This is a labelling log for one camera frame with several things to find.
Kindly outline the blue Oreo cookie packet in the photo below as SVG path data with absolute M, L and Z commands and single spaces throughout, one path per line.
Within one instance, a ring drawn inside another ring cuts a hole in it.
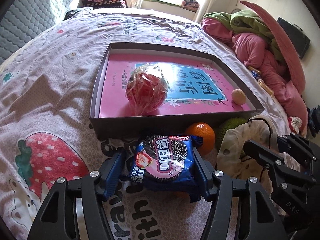
M 197 188 L 193 147 L 202 146 L 195 135 L 152 135 L 137 146 L 129 179 L 152 191 L 192 192 Z

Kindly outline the grey quilted headboard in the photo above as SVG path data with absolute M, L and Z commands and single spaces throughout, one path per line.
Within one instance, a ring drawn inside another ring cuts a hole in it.
M 43 31 L 62 22 L 80 0 L 15 0 L 1 20 L 1 63 Z

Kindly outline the black flat television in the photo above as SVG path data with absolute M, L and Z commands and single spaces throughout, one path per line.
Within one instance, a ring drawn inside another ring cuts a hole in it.
M 285 33 L 291 40 L 300 59 L 303 59 L 310 47 L 310 39 L 303 33 L 303 30 L 290 22 L 279 17 L 277 19 L 279 25 L 284 29 Z

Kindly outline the pink Chinese children's book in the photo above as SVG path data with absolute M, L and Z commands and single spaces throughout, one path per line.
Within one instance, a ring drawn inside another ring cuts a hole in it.
M 112 54 L 106 63 L 99 117 L 132 116 L 126 97 L 127 82 L 135 68 L 146 63 L 160 66 L 167 81 L 165 103 L 153 115 L 242 112 L 250 102 L 237 105 L 232 91 L 238 85 L 215 63 L 144 54 Z

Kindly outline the pink long pillow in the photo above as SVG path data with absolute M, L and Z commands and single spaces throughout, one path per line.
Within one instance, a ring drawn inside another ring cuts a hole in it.
M 240 3 L 249 9 L 252 9 L 270 29 L 271 33 L 276 39 L 285 62 L 287 63 L 292 83 L 298 90 L 299 94 L 302 94 L 306 85 L 303 67 L 295 47 L 288 35 L 285 33 L 284 29 L 264 8 L 260 7 L 259 5 L 248 1 L 240 1 Z

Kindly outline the red white scrunchie cloth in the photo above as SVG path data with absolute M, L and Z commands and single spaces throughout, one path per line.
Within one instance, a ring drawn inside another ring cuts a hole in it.
M 291 129 L 291 132 L 295 134 L 300 134 L 300 128 L 303 124 L 302 119 L 296 116 L 289 116 L 287 120 L 289 123 L 289 128 Z

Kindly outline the pink strawberry print bedsheet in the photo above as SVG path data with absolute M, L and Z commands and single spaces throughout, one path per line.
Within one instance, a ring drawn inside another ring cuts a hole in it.
M 273 130 L 289 133 L 286 113 L 224 44 L 190 20 L 142 9 L 78 12 L 44 31 L 2 64 L 1 218 L 26 239 L 56 178 L 79 179 L 112 150 L 133 151 L 136 139 L 100 142 L 89 121 L 95 77 L 113 42 L 184 47 L 228 64 L 264 107 Z

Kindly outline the patterned bag on windowsill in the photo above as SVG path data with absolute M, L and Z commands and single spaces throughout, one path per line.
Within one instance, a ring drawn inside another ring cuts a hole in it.
M 187 9 L 187 10 L 190 10 L 190 11 L 193 11 L 193 12 L 197 12 L 200 4 L 196 0 L 183 0 L 182 3 L 181 3 L 181 6 L 184 9 Z

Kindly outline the beige walnut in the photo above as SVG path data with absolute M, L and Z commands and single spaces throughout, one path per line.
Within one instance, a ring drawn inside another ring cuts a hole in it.
M 232 100 L 237 105 L 244 105 L 246 103 L 246 95 L 241 89 L 234 89 L 232 91 Z

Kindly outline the pink crumpled duvet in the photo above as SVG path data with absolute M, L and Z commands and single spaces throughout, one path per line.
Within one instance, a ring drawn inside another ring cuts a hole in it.
M 264 83 L 273 90 L 273 94 L 285 110 L 289 118 L 300 118 L 302 124 L 296 133 L 306 135 L 308 124 L 307 107 L 288 77 L 289 70 L 277 62 L 274 55 L 267 49 L 266 41 L 254 33 L 239 33 L 227 29 L 214 18 L 205 18 L 203 30 L 211 37 L 231 47 L 236 57 L 247 68 L 253 67 L 260 71 Z

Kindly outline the yellow snack packet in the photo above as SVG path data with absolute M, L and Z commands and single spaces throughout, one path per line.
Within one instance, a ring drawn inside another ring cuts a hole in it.
M 259 79 L 258 83 L 259 83 L 259 86 L 263 88 L 268 93 L 269 96 L 274 96 L 274 91 L 271 88 L 269 88 L 262 79 Z

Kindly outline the green blanket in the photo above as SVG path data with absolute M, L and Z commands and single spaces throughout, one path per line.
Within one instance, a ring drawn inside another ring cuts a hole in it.
M 276 42 L 275 35 L 266 23 L 251 10 L 240 10 L 233 14 L 226 12 L 210 12 L 204 15 L 202 22 L 204 31 L 221 42 L 227 42 L 227 36 L 240 33 L 253 33 L 264 39 L 270 46 L 277 61 L 284 63 L 284 57 Z

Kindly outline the dark cardboard box tray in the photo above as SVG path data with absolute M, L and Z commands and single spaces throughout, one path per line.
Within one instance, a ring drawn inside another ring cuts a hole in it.
M 173 114 L 153 115 L 149 113 L 143 116 L 123 116 L 112 118 L 99 117 L 101 95 L 106 76 L 106 63 L 112 54 L 144 54 L 156 56 L 170 56 L 192 60 L 206 60 L 215 62 L 246 95 L 246 102 L 250 102 L 252 110 L 242 112 L 220 113 L 196 113 L 196 114 Z M 229 118 L 243 117 L 248 119 L 264 110 L 261 102 L 247 85 L 232 71 L 232 69 L 212 54 L 201 51 L 165 46 L 150 43 L 111 43 L 106 48 L 98 68 L 95 79 L 89 119 L 99 140 L 108 138 L 142 137 L 149 134 L 181 135 L 184 130 L 196 122 L 205 122 L 212 127 L 224 122 Z

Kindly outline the orange tangerine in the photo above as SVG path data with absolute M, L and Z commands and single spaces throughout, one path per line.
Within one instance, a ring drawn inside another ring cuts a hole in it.
M 185 134 L 202 138 L 202 145 L 197 148 L 201 156 L 208 155 L 215 146 L 215 132 L 207 123 L 194 123 L 185 130 Z

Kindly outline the plastic-wrapped red ball snack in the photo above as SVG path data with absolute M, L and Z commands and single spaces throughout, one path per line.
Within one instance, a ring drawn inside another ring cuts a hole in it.
M 149 114 L 163 105 L 168 93 L 168 84 L 160 66 L 146 63 L 130 75 L 126 97 L 132 113 L 136 116 Z

